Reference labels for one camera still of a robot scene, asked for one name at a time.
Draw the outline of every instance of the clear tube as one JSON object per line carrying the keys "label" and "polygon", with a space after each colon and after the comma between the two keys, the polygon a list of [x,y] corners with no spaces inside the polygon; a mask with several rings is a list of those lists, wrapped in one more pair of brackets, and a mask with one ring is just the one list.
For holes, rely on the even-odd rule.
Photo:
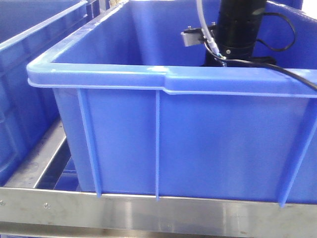
{"label": "clear tube", "polygon": [[210,49],[212,50],[213,53],[216,55],[219,55],[219,49],[214,41],[213,37],[211,36],[208,26],[206,24],[205,16],[204,16],[204,11],[203,11],[203,1],[202,0],[196,0],[196,6],[197,6],[197,13],[199,17],[200,24],[202,26],[202,32],[204,37],[207,39],[208,45]]}

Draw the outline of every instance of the black wire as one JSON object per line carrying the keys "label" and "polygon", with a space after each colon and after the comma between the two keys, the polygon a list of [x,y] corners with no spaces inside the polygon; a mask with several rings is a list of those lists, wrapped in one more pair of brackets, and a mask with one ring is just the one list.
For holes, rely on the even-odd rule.
{"label": "black wire", "polygon": [[262,43],[266,47],[268,47],[270,50],[277,51],[277,52],[285,51],[285,50],[289,49],[290,47],[292,47],[293,44],[296,42],[296,29],[295,29],[293,23],[291,22],[291,20],[287,16],[285,16],[281,13],[278,13],[278,12],[265,12],[264,16],[279,16],[279,17],[283,18],[289,24],[289,26],[292,28],[293,34],[294,34],[294,39],[293,39],[292,43],[290,43],[288,46],[286,46],[284,48],[273,48],[261,39],[257,39],[257,41]]}
{"label": "black wire", "polygon": [[214,52],[211,51],[211,49],[209,48],[208,44],[205,42],[205,47],[207,49],[207,51],[212,54],[212,56],[215,57],[216,60],[219,60],[221,62],[224,63],[238,63],[241,65],[248,65],[251,67],[260,67],[260,68],[269,68],[275,71],[278,71],[280,73],[283,73],[287,76],[290,76],[292,78],[297,79],[298,81],[304,83],[305,85],[307,85],[308,87],[312,88],[313,90],[317,91],[317,85],[314,84],[313,82],[307,80],[306,78],[303,78],[302,76],[299,76],[295,73],[292,73],[284,68],[281,68],[279,66],[273,65],[273,64],[269,64],[269,63],[259,63],[259,62],[251,62],[251,61],[246,61],[246,60],[241,60],[241,59],[223,59],[219,56],[217,56]]}

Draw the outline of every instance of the blue plastic bin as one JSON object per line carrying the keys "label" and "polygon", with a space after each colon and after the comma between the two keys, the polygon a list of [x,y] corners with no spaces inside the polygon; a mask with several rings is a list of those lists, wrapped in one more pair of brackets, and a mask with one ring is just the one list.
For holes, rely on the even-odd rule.
{"label": "blue plastic bin", "polygon": [[[208,22],[218,8],[204,2]],[[267,10],[291,19],[297,42],[255,55],[317,83],[317,21]],[[82,190],[316,203],[317,93],[269,69],[199,67],[189,25],[194,1],[130,1],[28,65],[31,85],[54,89]],[[259,37],[282,47],[292,31],[265,17]]]}
{"label": "blue plastic bin", "polygon": [[86,2],[1,0],[0,9],[0,185],[3,185],[58,116],[52,90],[28,85],[26,65],[86,23]]}
{"label": "blue plastic bin", "polygon": [[302,9],[302,6],[303,6],[303,0],[274,0],[274,1],[297,8],[297,9]]}
{"label": "blue plastic bin", "polygon": [[77,172],[72,159],[69,159],[63,173],[60,175],[54,190],[78,191],[80,190]]}

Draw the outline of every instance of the metal rail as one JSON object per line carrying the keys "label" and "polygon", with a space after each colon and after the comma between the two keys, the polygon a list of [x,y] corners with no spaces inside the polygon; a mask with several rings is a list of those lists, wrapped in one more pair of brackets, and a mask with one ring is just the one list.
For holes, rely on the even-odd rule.
{"label": "metal rail", "polygon": [[63,124],[58,119],[4,186],[53,188],[69,158]]}
{"label": "metal rail", "polygon": [[47,174],[69,159],[60,126],[59,122],[53,125],[28,163],[6,187],[0,187],[0,234],[89,238],[184,236],[178,234],[316,237],[317,205],[286,204],[280,208],[269,202],[183,197],[160,197],[156,201],[155,196],[123,194],[103,194],[98,198],[95,193],[35,189],[46,181]]}

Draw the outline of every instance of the screw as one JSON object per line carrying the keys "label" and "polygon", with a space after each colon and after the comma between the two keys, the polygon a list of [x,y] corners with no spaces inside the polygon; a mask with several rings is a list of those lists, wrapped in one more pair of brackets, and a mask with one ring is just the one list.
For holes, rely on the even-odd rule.
{"label": "screw", "polygon": [[45,208],[45,209],[50,209],[51,206],[46,202],[46,203],[44,203],[44,208]]}

